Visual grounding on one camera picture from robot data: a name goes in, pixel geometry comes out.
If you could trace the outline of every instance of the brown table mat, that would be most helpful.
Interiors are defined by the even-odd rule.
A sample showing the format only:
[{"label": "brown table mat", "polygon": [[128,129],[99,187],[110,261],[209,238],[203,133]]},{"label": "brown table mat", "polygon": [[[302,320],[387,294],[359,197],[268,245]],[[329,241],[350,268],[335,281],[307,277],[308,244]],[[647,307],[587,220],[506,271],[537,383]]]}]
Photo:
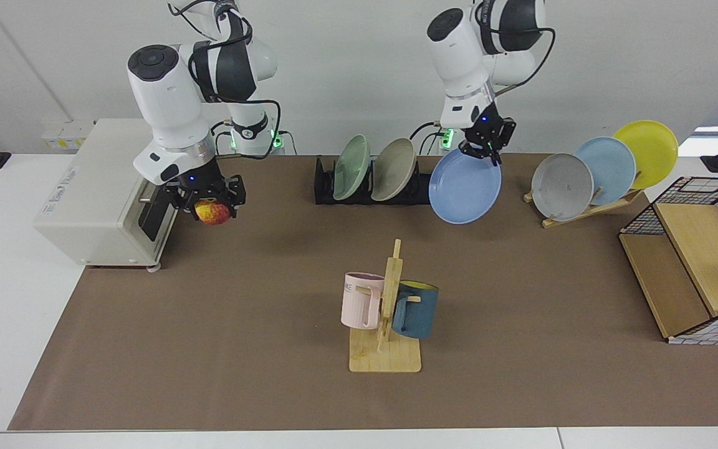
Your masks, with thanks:
[{"label": "brown table mat", "polygon": [[[313,157],[226,161],[248,204],[179,216],[158,273],[86,269],[11,430],[718,425],[718,347],[664,343],[616,238],[647,205],[550,230],[504,155],[483,219],[316,206]],[[431,158],[425,165],[432,165]],[[418,374],[348,371],[343,274],[441,287]]]}]

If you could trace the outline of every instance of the blue plate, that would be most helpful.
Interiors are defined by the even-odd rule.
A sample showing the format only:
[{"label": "blue plate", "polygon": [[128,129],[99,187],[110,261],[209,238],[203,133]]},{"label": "blue plate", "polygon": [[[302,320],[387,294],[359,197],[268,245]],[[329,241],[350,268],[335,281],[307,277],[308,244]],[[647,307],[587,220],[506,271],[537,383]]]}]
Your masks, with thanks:
[{"label": "blue plate", "polygon": [[437,216],[452,225],[464,225],[484,216],[500,193],[500,167],[491,159],[476,159],[451,151],[434,168],[428,199]]},{"label": "blue plate", "polygon": [[624,196],[636,178],[636,159],[627,145],[613,137],[595,137],[581,145],[575,156],[592,171],[595,191],[591,204],[607,205]]}]

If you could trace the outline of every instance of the plate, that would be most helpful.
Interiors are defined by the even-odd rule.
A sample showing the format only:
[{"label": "plate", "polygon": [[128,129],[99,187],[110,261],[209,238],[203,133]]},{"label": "plate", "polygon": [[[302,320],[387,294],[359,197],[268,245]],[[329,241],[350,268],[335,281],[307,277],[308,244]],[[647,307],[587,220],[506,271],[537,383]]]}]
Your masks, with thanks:
[{"label": "plate", "polygon": [[367,139],[359,134],[348,142],[334,166],[334,199],[342,201],[353,195],[365,179],[368,165],[370,150]]},{"label": "plate", "polygon": [[411,179],[417,154],[411,140],[397,139],[387,145],[373,163],[373,201],[387,201],[401,190]]},{"label": "plate", "polygon": [[539,164],[530,183],[534,205],[555,221],[570,221],[592,201],[592,171],[573,154],[557,153]]},{"label": "plate", "polygon": [[677,162],[677,139],[663,123],[639,120],[616,131],[614,137],[630,148],[640,171],[633,188],[647,188],[666,178]]},{"label": "plate", "polygon": [[619,200],[633,185],[636,177],[636,160],[627,145],[613,137],[596,137],[581,145],[575,152],[589,170],[595,182],[592,205],[607,205]]},{"label": "plate", "polygon": [[476,221],[490,210],[500,193],[502,174],[488,157],[476,159],[451,151],[436,164],[428,184],[434,213],[452,225]]}]

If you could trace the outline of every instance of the wooden plate stand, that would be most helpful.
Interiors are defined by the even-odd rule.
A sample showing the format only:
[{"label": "wooden plate stand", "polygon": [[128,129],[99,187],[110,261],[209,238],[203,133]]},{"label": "wooden plate stand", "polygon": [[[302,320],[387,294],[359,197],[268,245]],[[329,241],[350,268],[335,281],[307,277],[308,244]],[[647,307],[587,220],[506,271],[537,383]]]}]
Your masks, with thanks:
[{"label": "wooden plate stand", "polygon": [[[636,173],[636,178],[639,178],[639,175],[641,174],[641,171],[639,173]],[[592,196],[592,199],[595,199],[602,191],[602,187],[598,188],[595,191],[595,195]],[[604,213],[608,212],[610,210],[616,210],[617,208],[622,208],[627,205],[630,205],[633,201],[635,201],[636,197],[639,196],[640,193],[642,193],[643,188],[640,188],[640,190],[637,190],[636,188],[631,188],[624,196],[622,196],[620,199],[616,200],[615,202],[612,202],[607,205],[602,206],[593,206],[590,205],[586,208],[586,210],[581,214],[573,218],[572,220],[567,221],[556,221],[552,215],[548,216],[546,219],[542,220],[542,227],[543,228],[553,228],[555,226],[564,225],[565,223],[571,223],[573,221],[578,221],[586,218],[587,216],[593,216],[598,213]],[[523,197],[522,201],[525,201],[527,203],[534,202],[534,191],[528,191]]]}]

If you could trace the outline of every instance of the apple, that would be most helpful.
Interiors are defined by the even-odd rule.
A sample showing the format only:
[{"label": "apple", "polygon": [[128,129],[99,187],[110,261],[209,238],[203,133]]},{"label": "apple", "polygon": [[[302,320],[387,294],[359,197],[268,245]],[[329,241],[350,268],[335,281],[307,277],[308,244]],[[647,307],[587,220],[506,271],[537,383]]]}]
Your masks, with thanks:
[{"label": "apple", "polygon": [[225,204],[214,198],[205,198],[196,202],[196,215],[206,225],[222,225],[229,221],[231,213]]}]

